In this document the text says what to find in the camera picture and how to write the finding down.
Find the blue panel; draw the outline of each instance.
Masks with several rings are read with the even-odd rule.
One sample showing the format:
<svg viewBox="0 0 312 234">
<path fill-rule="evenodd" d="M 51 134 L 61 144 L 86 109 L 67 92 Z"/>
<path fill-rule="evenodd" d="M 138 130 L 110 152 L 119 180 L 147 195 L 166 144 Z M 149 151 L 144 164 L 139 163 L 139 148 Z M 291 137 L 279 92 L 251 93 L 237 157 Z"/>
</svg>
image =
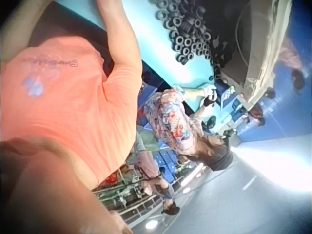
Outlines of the blue panel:
<svg viewBox="0 0 312 234">
<path fill-rule="evenodd" d="M 145 102 L 150 98 L 150 96 L 156 92 L 157 88 L 144 84 L 143 90 L 138 95 L 138 108 L 142 108 Z"/>
<path fill-rule="evenodd" d="M 176 172 L 176 166 L 175 166 L 175 164 L 174 164 L 173 162 L 168 163 L 167 166 L 168 166 L 169 171 L 170 171 L 171 173 L 175 173 L 175 172 Z"/>
<path fill-rule="evenodd" d="M 241 141 L 268 140 L 281 137 L 294 137 L 312 132 L 311 94 L 311 16 L 300 1 L 293 1 L 287 36 L 299 52 L 303 62 L 305 87 L 295 93 L 291 81 L 291 70 L 278 63 L 274 69 L 276 78 L 274 89 L 276 98 L 262 98 L 266 125 L 257 127 L 255 123 L 243 124 L 238 128 Z"/>
<path fill-rule="evenodd" d="M 169 156 L 171 158 L 171 161 L 173 163 L 177 163 L 178 160 L 177 160 L 177 156 L 176 156 L 175 152 L 173 150 L 169 150 L 168 154 L 169 154 Z"/>
<path fill-rule="evenodd" d="M 164 179 L 166 181 L 168 181 L 169 183 L 172 183 L 174 181 L 174 177 L 171 174 L 171 172 L 168 170 L 168 168 L 166 167 L 166 171 L 165 174 L 163 175 Z"/>
<path fill-rule="evenodd" d="M 57 0 L 77 14 L 104 29 L 103 20 L 90 0 Z M 155 17 L 159 10 L 148 0 L 123 0 L 123 6 L 136 34 L 142 60 L 156 71 L 170 86 L 195 88 L 209 82 L 213 70 L 204 56 L 195 55 L 186 65 L 176 61 L 176 52 L 171 49 L 169 30 Z M 188 100 L 193 110 L 199 108 L 201 99 Z"/>
<path fill-rule="evenodd" d="M 166 151 L 160 152 L 160 155 L 162 156 L 165 163 L 168 165 L 169 163 L 172 163 L 170 155 Z"/>
</svg>

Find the patterned shirt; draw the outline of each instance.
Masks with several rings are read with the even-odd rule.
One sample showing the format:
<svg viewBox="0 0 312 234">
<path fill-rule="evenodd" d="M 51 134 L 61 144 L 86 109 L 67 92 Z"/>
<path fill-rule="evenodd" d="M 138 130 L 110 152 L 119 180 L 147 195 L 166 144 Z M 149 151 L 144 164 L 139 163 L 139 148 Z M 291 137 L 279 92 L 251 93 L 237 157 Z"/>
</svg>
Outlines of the patterned shirt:
<svg viewBox="0 0 312 234">
<path fill-rule="evenodd" d="M 195 152 L 197 135 L 204 135 L 198 116 L 187 116 L 183 106 L 185 92 L 179 86 L 155 93 L 144 106 L 144 113 L 156 137 L 184 155 Z"/>
</svg>

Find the pink shirt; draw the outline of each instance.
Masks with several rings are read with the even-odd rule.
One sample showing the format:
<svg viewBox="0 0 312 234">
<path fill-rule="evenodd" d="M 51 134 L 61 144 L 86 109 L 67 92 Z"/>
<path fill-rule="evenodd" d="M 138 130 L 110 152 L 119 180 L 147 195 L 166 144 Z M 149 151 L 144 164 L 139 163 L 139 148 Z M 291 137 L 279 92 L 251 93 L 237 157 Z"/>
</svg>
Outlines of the pink shirt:
<svg viewBox="0 0 312 234">
<path fill-rule="evenodd" d="M 100 184 L 135 141 L 141 71 L 114 68 L 81 37 L 27 48 L 1 73 L 1 139 L 39 135 L 71 149 Z"/>
</svg>

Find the skin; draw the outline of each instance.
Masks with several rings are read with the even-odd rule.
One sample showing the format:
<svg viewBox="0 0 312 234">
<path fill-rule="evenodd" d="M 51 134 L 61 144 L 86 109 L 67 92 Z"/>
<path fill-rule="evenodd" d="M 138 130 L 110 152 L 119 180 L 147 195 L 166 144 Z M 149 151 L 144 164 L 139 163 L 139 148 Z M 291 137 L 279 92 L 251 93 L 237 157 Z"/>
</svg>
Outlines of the skin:
<svg viewBox="0 0 312 234">
<path fill-rule="evenodd" d="M 187 98 L 196 98 L 198 96 L 205 96 L 205 92 L 202 88 L 197 88 L 197 89 L 187 89 L 184 88 L 183 89 L 185 91 L 186 97 Z M 209 92 L 210 94 L 208 95 L 209 99 L 211 101 L 216 101 L 217 99 L 217 93 L 215 90 L 211 90 L 211 92 Z M 194 117 L 201 117 L 203 115 L 203 113 L 205 112 L 205 109 L 207 107 L 202 105 L 195 113 L 194 113 Z M 222 145 L 224 144 L 224 141 L 221 140 L 220 138 L 213 136 L 213 135 L 204 135 L 204 136 L 197 136 L 196 137 L 196 141 L 195 141 L 195 151 L 194 151 L 194 155 L 190 155 L 190 156 L 195 156 L 198 154 L 207 154 L 208 155 L 213 155 L 214 152 L 213 150 L 207 145 L 206 141 L 209 141 L 210 144 L 212 146 L 217 146 L 217 145 Z"/>
<path fill-rule="evenodd" d="M 169 183 L 162 177 L 159 177 L 159 178 L 156 178 L 156 179 L 152 179 L 152 180 L 148 180 L 148 181 L 145 181 L 145 182 L 146 182 L 146 186 L 151 186 L 151 185 L 158 184 L 163 189 L 167 189 L 169 187 Z M 172 199 L 164 199 L 163 210 L 167 210 L 172 204 L 173 204 L 173 200 Z"/>
<path fill-rule="evenodd" d="M 1 29 L 1 61 L 28 45 L 32 31 L 52 0 L 25 0 Z M 142 71 L 137 39 L 121 0 L 97 0 L 107 28 L 115 67 Z M 92 194 L 97 182 L 88 166 L 66 147 L 45 136 L 3 142 L 1 221 L 9 233 L 129 234 L 116 212 Z"/>
</svg>

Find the stacked tires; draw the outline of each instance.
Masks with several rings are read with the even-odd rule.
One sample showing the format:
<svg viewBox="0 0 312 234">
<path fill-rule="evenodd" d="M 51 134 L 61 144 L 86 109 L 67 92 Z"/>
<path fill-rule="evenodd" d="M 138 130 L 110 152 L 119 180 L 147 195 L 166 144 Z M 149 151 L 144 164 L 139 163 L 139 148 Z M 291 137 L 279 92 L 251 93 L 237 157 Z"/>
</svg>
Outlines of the stacked tires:
<svg viewBox="0 0 312 234">
<path fill-rule="evenodd" d="M 204 21 L 206 9 L 196 0 L 156 0 L 159 10 L 156 18 L 170 30 L 172 49 L 176 60 L 182 65 L 195 55 L 205 56 L 214 70 L 214 77 L 220 78 L 220 68 L 231 60 L 232 52 L 227 42 L 219 41 Z"/>
</svg>

